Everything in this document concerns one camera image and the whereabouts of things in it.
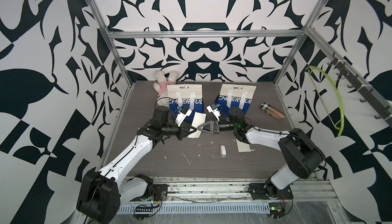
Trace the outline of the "white paper receipt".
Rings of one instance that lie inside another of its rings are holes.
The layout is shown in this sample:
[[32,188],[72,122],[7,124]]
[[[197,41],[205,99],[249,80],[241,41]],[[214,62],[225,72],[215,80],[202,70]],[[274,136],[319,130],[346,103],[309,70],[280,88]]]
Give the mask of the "white paper receipt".
[[198,127],[204,124],[205,122],[206,122],[206,114],[196,112],[192,121],[192,127],[196,128],[196,131],[188,135],[187,138],[199,138],[201,135],[201,131],[198,130]]
[[236,143],[239,153],[247,153],[252,151],[249,144],[240,142],[239,140],[236,140]]

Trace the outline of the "small white stapler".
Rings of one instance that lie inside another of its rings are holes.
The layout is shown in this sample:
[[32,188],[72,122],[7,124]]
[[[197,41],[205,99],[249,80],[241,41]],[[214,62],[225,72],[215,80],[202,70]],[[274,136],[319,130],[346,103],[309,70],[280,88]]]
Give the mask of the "small white stapler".
[[226,150],[226,147],[224,145],[220,146],[220,154],[221,154],[222,158],[227,156],[227,150]]

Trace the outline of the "blue white paper bag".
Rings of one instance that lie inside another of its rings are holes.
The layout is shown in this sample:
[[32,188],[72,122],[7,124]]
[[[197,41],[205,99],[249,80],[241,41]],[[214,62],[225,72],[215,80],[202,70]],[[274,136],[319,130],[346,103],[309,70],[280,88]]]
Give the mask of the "blue white paper bag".
[[203,90],[201,84],[168,85],[169,108],[178,115],[183,106],[192,111],[185,122],[191,124],[195,113],[204,113]]
[[255,91],[256,86],[222,84],[215,103],[223,115],[229,115],[229,110],[235,107],[240,108],[246,114],[251,106]]

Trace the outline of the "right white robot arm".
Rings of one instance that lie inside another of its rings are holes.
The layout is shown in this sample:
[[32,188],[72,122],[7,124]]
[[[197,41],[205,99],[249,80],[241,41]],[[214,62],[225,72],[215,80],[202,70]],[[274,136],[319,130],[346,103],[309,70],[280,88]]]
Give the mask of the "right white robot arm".
[[324,153],[299,128],[290,131],[261,129],[247,121],[240,108],[231,108],[229,118],[211,120],[198,130],[209,134],[232,131],[239,142],[262,145],[280,151],[285,164],[269,177],[264,185],[263,194],[275,197],[299,179],[307,179],[326,159]]

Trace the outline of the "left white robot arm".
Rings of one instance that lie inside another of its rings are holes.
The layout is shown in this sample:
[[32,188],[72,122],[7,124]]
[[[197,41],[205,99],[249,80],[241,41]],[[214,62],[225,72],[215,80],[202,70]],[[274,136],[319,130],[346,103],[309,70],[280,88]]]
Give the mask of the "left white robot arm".
[[153,194],[153,180],[142,174],[125,182],[128,173],[159,142],[171,136],[182,140],[197,128],[176,122],[165,106],[154,109],[152,119],[137,130],[132,142],[110,163],[98,171],[90,170],[82,179],[76,210],[99,224],[108,224],[119,208],[135,198]]

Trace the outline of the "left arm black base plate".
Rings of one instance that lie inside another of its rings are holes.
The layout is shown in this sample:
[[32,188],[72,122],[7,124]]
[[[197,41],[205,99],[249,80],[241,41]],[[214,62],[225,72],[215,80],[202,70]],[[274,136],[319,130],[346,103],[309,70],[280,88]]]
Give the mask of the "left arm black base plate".
[[168,185],[167,184],[150,184],[147,186],[144,199],[153,201],[160,201],[167,197]]

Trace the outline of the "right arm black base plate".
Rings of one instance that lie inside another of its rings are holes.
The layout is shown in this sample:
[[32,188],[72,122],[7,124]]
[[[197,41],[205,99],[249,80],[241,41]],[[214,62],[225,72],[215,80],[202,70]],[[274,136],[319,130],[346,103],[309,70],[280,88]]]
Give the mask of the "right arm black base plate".
[[283,200],[293,199],[293,193],[290,186],[285,187],[283,190],[276,188],[272,183],[250,183],[248,193],[253,200]]

